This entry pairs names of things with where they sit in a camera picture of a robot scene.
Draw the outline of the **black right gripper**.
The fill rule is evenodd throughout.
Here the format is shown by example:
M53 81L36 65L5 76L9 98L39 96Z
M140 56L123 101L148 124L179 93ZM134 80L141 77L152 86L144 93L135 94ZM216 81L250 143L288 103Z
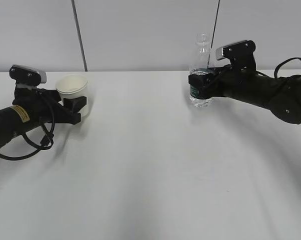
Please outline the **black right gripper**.
M256 74L255 70L240 69L231 64L209 67L207 72L207 74L188 76L190 95L193 98L221 97L239 100L242 82Z

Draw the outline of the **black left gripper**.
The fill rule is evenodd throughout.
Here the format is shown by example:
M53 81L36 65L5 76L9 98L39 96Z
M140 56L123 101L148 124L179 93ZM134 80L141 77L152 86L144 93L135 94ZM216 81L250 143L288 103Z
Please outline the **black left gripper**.
M13 105L26 110L31 121L43 120L55 124L76 125L81 122L81 114L87 112L87 97L60 97L53 89L15 88Z

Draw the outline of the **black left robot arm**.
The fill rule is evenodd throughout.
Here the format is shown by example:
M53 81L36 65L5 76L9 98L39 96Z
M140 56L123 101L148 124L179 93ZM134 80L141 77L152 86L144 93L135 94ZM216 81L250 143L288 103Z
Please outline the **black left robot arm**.
M40 151L49 150L54 144L56 124L76 125L81 122L82 110L88 103L87 97L63 99L57 90L37 88L16 88L12 105L0 110L0 149L12 139L22 136L35 151L20 157L6 156L0 158L19 161L30 158ZM44 136L39 144L30 140L27 132L41 127Z

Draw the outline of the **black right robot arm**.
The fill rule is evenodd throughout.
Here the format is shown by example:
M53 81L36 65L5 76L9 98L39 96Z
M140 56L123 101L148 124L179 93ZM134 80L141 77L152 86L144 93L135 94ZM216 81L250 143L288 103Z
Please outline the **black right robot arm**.
M202 99L230 98L269 110L278 119L301 124L301 75L269 77L226 65L204 75L190 74L188 83Z

